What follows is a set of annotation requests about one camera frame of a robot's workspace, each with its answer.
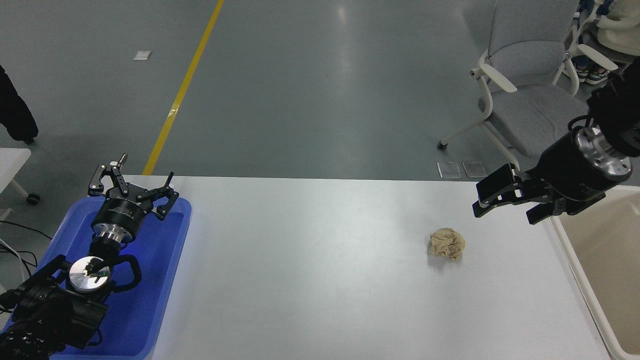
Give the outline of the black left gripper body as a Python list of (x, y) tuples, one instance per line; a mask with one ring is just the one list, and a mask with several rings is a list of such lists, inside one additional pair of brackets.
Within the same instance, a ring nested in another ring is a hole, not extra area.
[(108, 198), (94, 217), (91, 228), (97, 235), (118, 228), (129, 236), (137, 236), (146, 216), (146, 212), (135, 202)]

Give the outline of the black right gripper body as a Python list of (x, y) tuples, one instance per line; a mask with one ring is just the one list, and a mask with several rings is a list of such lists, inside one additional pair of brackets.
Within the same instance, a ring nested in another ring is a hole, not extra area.
[(532, 179), (548, 185), (550, 202), (566, 199), (565, 213), (569, 215), (579, 214), (606, 196), (608, 178), (586, 157), (584, 145), (594, 137), (593, 131), (571, 131), (549, 146), (535, 167), (526, 171)]

